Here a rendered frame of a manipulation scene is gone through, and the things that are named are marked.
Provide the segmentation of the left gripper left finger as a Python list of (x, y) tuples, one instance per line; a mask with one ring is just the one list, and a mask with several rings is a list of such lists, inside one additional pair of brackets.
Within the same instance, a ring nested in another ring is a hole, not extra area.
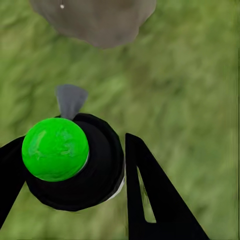
[(0, 147), (0, 229), (25, 183), (22, 145), (25, 136)]

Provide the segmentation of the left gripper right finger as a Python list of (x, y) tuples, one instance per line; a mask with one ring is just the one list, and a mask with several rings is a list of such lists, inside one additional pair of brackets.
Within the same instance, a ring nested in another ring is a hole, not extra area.
[[(30, 0), (30, 6), (32, 9), (32, 0)], [(156, 0), (154, 0), (154, 9), (150, 15), (153, 14), (155, 8)], [(147, 15), (146, 19), (150, 15)], [(139, 25), (138, 29), (142, 25)], [(62, 34), (60, 35), (62, 36)], [(65, 34), (64, 36), (71, 37)], [(138, 32), (132, 42), (125, 42), (118, 46), (132, 44), (137, 36)], [(71, 38), (83, 39), (80, 37)], [(86, 41), (86, 39), (83, 40)], [(149, 151), (149, 148), (145, 147), (142, 138), (127, 133), (125, 140), (129, 240), (210, 240), (155, 160), (154, 155)], [(155, 214), (156, 223), (148, 223), (145, 220), (138, 167)]]

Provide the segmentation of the pesticide atomizer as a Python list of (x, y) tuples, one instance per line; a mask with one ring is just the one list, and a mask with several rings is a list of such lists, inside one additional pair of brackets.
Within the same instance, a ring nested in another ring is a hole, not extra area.
[(78, 113), (89, 98), (77, 85), (57, 88), (58, 117), (35, 124), (21, 156), (30, 192), (55, 210), (77, 212), (113, 199), (126, 180), (118, 134), (101, 118)]

